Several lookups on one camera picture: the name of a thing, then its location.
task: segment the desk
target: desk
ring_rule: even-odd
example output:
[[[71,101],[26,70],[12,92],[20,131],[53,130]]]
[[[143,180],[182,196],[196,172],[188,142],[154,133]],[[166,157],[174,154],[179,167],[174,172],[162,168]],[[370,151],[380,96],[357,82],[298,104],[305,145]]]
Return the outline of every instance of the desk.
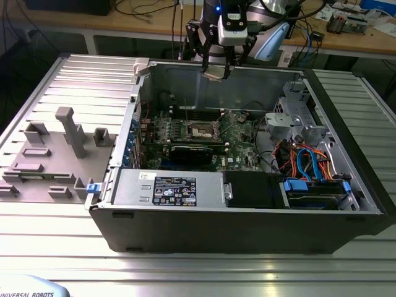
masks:
[[[134,0],[134,5],[146,4],[146,0]],[[171,0],[162,0],[151,7],[143,7],[141,12],[151,11],[164,6],[171,5]],[[304,3],[304,10],[312,11],[319,7],[321,0],[307,0]],[[119,8],[122,11],[130,12],[129,3],[125,1]],[[200,15],[201,7],[197,8],[197,15]],[[27,22],[24,15],[16,6],[15,0],[9,0],[9,17],[15,28],[24,30],[34,29],[34,26]],[[142,20],[129,15],[120,14],[112,11],[108,16],[101,17],[86,14],[71,14],[66,12],[50,11],[28,11],[27,15],[43,31],[55,31],[64,33],[79,33],[85,38],[89,54],[97,54],[97,45],[95,35],[126,37],[126,38],[143,38],[154,40],[171,40],[171,20],[172,8],[156,12],[152,17],[152,23],[148,24]],[[192,17],[192,6],[184,6],[184,23]],[[174,32],[179,35],[180,7],[176,12],[176,23]],[[308,18],[308,22],[313,29],[325,33],[322,47],[319,52],[322,54],[334,54],[339,56],[354,56],[361,58],[374,59],[396,59],[396,38],[386,35],[373,28],[368,28],[365,35],[343,33],[340,35],[326,32],[326,23],[316,20],[313,17]],[[279,62],[280,67],[287,67],[291,55],[298,51],[298,47],[304,46],[305,39],[299,30],[295,30],[289,40],[284,40],[281,50],[283,54]]]

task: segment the yellow cable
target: yellow cable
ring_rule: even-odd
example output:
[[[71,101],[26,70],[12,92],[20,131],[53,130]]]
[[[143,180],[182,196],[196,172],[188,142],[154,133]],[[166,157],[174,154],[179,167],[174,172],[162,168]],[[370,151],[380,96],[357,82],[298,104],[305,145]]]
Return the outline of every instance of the yellow cable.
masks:
[[[333,179],[333,176],[332,176],[332,174],[330,172],[330,162],[329,161],[327,161],[327,172],[329,174],[329,178],[333,181],[334,179]]]

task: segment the metal bracket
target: metal bracket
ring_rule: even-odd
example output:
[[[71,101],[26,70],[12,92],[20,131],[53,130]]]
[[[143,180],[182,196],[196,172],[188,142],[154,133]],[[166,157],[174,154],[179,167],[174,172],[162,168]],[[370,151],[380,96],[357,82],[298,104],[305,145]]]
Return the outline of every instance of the metal bracket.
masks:
[[[233,190],[231,184],[224,184],[224,199],[230,201],[233,198]]]
[[[140,76],[142,70],[148,68],[150,59],[149,58],[137,58],[134,64],[134,75]]]

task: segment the power connector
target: power connector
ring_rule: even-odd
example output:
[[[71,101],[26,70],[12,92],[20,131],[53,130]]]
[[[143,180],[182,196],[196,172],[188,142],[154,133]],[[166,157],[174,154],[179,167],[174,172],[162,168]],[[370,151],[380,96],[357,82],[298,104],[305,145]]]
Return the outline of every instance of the power connector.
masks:
[[[323,40],[323,38],[324,38],[324,34],[321,33],[321,32],[318,32],[318,31],[313,31],[313,32],[310,34],[309,37],[310,37],[311,40],[315,40],[315,41],[318,41],[318,42],[322,42],[322,40]]]

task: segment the table leg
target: table leg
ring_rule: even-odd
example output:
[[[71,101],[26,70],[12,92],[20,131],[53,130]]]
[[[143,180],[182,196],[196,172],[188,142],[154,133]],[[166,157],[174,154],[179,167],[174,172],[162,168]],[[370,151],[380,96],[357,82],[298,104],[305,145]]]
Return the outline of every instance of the table leg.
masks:
[[[85,44],[87,45],[88,54],[98,54],[98,46],[95,38],[91,34],[84,34]]]
[[[278,67],[287,68],[289,67],[289,63],[291,61],[291,57],[293,53],[297,50],[297,46],[282,46],[282,55],[280,56]]]

